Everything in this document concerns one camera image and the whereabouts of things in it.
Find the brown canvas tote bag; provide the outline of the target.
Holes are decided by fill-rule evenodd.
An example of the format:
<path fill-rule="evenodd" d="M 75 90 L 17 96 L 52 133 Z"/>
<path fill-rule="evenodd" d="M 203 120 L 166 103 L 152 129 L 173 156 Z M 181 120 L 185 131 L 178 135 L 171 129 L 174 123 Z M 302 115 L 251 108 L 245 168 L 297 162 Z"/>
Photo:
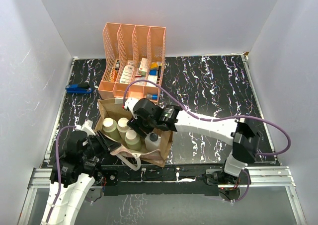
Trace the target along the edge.
<path fill-rule="evenodd" d="M 99 99 L 99 120 L 95 126 L 95 131 L 103 131 L 103 121 L 105 118 L 112 118 L 118 121 L 121 118 L 132 118 L 132 113 L 126 111 L 122 108 L 122 104 L 116 103 L 115 99 Z M 119 142 L 121 146 L 114 151 L 110 152 L 113 157 L 118 157 L 120 159 L 125 159 L 125 163 L 128 163 L 128 158 L 136 158 L 137 165 L 130 164 L 129 166 L 133 170 L 139 170 L 141 160 L 149 162 L 151 164 L 157 165 L 159 167 L 164 167 L 167 156 L 169 154 L 173 132 L 172 131 L 161 131 L 159 129 L 154 129 L 160 139 L 160 144 L 158 146 L 149 146 L 145 139 L 141 139 L 141 148 L 139 150 L 133 150 L 128 148 L 126 142 L 121 139 Z"/>

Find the white bottle dark grey cap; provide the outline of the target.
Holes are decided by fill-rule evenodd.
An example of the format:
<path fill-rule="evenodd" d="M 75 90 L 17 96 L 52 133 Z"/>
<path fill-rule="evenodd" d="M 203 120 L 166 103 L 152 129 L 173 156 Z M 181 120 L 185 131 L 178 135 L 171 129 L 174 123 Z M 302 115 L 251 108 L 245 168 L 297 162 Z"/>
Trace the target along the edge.
<path fill-rule="evenodd" d="M 147 151 L 149 152 L 158 150 L 160 147 L 160 143 L 161 137 L 155 132 L 149 133 L 145 138 L 145 146 Z"/>

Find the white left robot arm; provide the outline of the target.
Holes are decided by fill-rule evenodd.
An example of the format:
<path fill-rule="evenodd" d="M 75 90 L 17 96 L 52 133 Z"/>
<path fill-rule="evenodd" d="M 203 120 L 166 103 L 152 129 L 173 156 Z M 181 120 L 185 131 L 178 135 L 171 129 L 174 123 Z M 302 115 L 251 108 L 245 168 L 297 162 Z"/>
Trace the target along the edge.
<path fill-rule="evenodd" d="M 117 172 L 104 170 L 97 156 L 106 155 L 120 147 L 120 143 L 101 132 L 88 135 L 73 131 L 67 140 L 65 157 L 56 159 L 50 175 L 49 195 L 41 220 L 43 225 L 73 225 L 92 185 L 117 184 Z"/>

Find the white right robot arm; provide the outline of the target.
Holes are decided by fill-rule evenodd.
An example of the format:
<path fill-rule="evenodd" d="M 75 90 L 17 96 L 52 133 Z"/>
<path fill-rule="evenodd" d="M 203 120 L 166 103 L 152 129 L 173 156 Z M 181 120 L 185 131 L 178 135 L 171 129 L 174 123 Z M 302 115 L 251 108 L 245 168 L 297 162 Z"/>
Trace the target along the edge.
<path fill-rule="evenodd" d="M 146 138 L 154 129 L 201 134 L 232 146 L 222 170 L 206 176 L 214 183 L 237 184 L 240 173 L 256 160 L 260 134 L 250 119 L 218 120 L 202 114 L 190 115 L 180 106 L 160 107 L 142 98 L 128 98 L 123 108 L 132 114 L 129 126 Z"/>

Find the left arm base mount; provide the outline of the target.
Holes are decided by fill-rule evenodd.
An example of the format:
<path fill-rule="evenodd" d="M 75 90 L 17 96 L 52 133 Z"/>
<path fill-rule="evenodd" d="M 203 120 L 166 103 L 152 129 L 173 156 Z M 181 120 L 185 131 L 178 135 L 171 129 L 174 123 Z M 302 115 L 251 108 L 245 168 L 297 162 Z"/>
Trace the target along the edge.
<path fill-rule="evenodd" d="M 115 186 L 118 184 L 118 171 L 111 169 L 98 171 L 94 178 L 94 186 Z"/>

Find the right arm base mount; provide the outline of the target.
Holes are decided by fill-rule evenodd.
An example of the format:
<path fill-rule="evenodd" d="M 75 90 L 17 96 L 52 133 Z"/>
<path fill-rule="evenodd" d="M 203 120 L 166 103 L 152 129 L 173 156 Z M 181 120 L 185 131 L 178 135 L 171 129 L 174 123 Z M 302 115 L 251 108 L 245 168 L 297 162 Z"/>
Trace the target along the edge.
<path fill-rule="evenodd" d="M 222 185 L 223 187 L 228 185 L 229 190 L 238 189 L 239 185 L 243 182 L 246 182 L 248 185 L 250 184 L 248 177 L 245 179 L 242 173 L 238 177 L 235 177 L 225 173 L 223 170 L 207 169 L 202 176 L 207 185 Z"/>

